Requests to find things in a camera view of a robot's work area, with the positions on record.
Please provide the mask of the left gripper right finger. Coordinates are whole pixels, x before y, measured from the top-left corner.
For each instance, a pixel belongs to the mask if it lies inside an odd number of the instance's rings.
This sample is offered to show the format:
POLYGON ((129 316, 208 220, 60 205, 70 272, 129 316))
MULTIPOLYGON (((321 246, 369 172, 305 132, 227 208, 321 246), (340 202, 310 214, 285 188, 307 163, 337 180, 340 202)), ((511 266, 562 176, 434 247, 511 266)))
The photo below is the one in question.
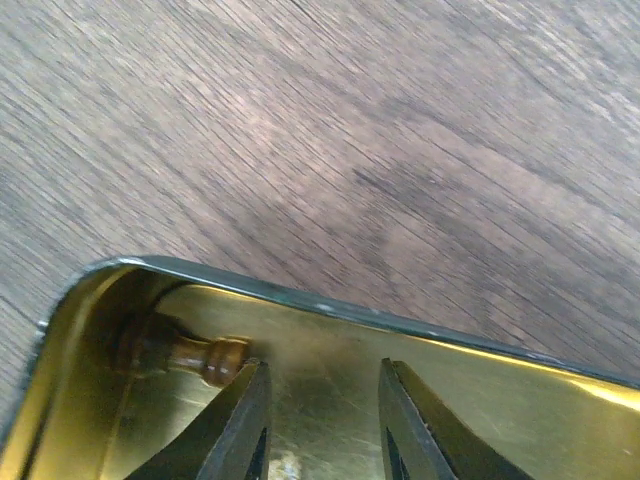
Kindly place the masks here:
POLYGON ((402 361, 381 360, 379 424, 387 479, 529 479, 477 436, 402 361))

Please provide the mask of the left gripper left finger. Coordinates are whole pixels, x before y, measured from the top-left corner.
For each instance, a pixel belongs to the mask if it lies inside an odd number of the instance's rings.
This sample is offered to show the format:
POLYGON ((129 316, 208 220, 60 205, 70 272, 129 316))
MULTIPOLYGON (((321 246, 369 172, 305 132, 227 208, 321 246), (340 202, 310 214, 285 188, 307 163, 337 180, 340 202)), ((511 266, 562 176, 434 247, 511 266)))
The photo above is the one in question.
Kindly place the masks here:
POLYGON ((121 417, 122 479, 266 479, 271 441, 269 365, 248 361, 206 394, 180 374, 133 381, 121 417))

